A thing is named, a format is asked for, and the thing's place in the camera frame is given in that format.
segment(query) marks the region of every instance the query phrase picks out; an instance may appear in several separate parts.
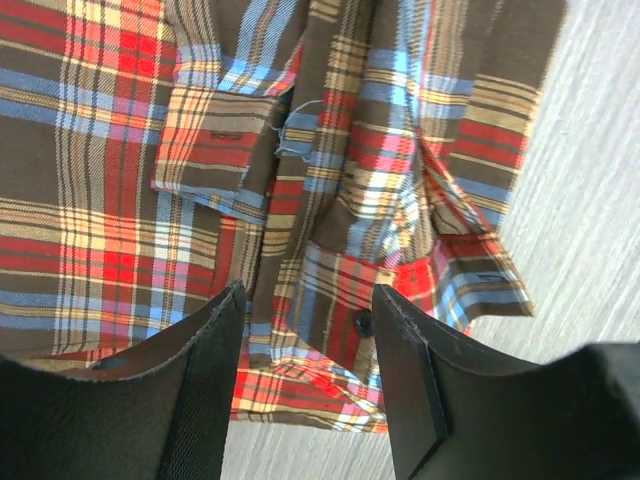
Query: shirt button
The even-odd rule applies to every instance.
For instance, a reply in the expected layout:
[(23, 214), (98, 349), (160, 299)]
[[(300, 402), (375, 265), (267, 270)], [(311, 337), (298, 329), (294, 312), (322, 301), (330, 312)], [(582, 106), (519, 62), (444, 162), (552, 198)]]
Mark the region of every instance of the shirt button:
[(360, 310), (355, 319), (356, 332), (362, 338), (373, 336), (373, 321), (371, 318), (371, 310)]

